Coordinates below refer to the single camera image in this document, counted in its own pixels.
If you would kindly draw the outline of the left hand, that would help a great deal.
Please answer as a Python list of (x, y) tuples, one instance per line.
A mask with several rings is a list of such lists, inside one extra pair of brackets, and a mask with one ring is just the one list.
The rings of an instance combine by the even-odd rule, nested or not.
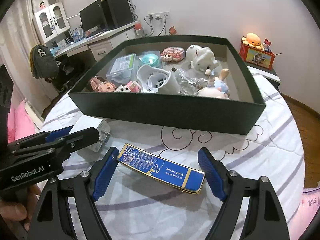
[(41, 189), (37, 184), (28, 187), (28, 196), (26, 204), (5, 202), (1, 200), (1, 216), (9, 228), (13, 228), (13, 222), (23, 222), (26, 231), (29, 231), (29, 226), (32, 216), (38, 201), (38, 196), (41, 195)]

